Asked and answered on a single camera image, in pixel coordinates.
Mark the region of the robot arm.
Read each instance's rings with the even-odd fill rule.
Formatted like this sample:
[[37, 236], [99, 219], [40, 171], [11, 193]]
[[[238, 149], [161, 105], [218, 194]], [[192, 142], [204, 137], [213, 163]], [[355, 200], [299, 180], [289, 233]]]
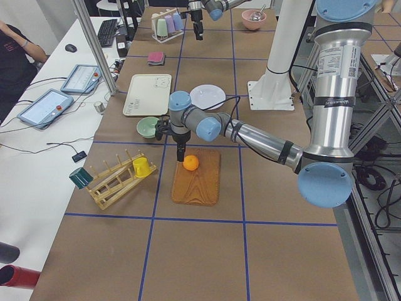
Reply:
[[193, 24], [196, 40], [203, 40], [203, 15], [202, 10], [205, 9], [213, 21], [217, 21], [223, 15], [223, 13], [229, 9], [235, 8], [247, 0], [200, 0], [200, 1], [188, 1], [188, 13]]
[[[192, 103], [187, 92], [174, 92], [168, 108], [178, 160], [184, 158], [191, 133], [208, 142], [224, 136], [290, 167], [298, 177], [300, 194], [309, 203], [322, 208], [343, 204], [353, 187], [353, 152], [348, 140], [360, 52], [372, 33], [375, 6], [375, 1], [284, 1], [266, 72], [248, 84], [251, 109], [267, 113], [266, 125], [273, 132], [225, 113], [205, 112]], [[317, 13], [318, 71], [310, 143], [300, 147], [280, 135], [295, 129], [289, 73], [311, 11]]]

